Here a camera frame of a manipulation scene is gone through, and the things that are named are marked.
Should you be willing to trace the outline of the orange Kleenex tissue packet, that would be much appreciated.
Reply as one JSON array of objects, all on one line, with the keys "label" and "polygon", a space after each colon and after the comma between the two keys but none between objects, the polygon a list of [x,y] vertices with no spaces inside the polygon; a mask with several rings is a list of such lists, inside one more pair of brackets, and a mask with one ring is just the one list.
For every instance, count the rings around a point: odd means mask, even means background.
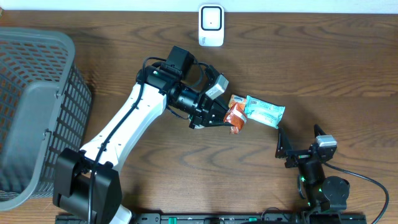
[{"label": "orange Kleenex tissue packet", "polygon": [[247,99],[246,98],[244,98],[242,96],[238,96],[238,95],[231,95],[231,98],[230,98],[229,103],[228,103],[228,107],[232,108],[235,104],[238,104],[239,107],[242,110],[244,110],[245,106],[246,106],[246,103],[247,103]]}]

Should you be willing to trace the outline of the red Top snack packet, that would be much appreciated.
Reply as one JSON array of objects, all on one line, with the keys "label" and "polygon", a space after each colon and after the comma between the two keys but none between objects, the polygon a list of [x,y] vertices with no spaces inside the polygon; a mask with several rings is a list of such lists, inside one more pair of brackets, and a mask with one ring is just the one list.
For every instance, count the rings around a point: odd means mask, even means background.
[{"label": "red Top snack packet", "polygon": [[242,103],[233,103],[224,116],[223,121],[231,124],[230,134],[238,134],[247,122],[247,115],[244,112]]}]

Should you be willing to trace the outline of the mint green wipes packet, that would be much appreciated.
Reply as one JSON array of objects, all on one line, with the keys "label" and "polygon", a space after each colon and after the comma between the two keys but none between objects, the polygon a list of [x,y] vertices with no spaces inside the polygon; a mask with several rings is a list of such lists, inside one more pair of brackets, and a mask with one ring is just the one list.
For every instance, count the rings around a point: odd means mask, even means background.
[{"label": "mint green wipes packet", "polygon": [[246,96],[244,112],[249,119],[278,129],[278,124],[282,120],[284,111],[284,106],[277,106],[249,95]]}]

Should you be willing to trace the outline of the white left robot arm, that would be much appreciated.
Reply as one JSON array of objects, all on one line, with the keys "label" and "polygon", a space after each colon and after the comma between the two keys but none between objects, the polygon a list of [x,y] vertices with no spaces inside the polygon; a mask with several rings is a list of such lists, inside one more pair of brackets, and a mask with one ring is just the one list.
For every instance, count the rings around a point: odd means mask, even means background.
[{"label": "white left robot arm", "polygon": [[55,164],[53,204],[87,223],[129,223],[119,173],[133,147],[164,111],[186,113],[189,127],[227,126],[222,95],[229,81],[189,51],[147,57],[128,99],[111,121],[78,151],[66,148]]}]

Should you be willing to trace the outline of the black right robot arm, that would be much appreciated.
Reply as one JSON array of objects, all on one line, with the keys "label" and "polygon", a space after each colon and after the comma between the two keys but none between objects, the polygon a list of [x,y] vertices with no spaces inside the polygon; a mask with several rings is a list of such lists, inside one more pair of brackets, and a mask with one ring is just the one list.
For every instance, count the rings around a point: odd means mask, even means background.
[{"label": "black right robot arm", "polygon": [[282,128],[278,129],[275,157],[285,159],[286,168],[298,168],[298,191],[309,203],[300,214],[303,223],[341,223],[341,211],[347,208],[349,182],[325,175],[323,164],[333,158],[337,141],[314,125],[314,142],[308,149],[295,150]]}]

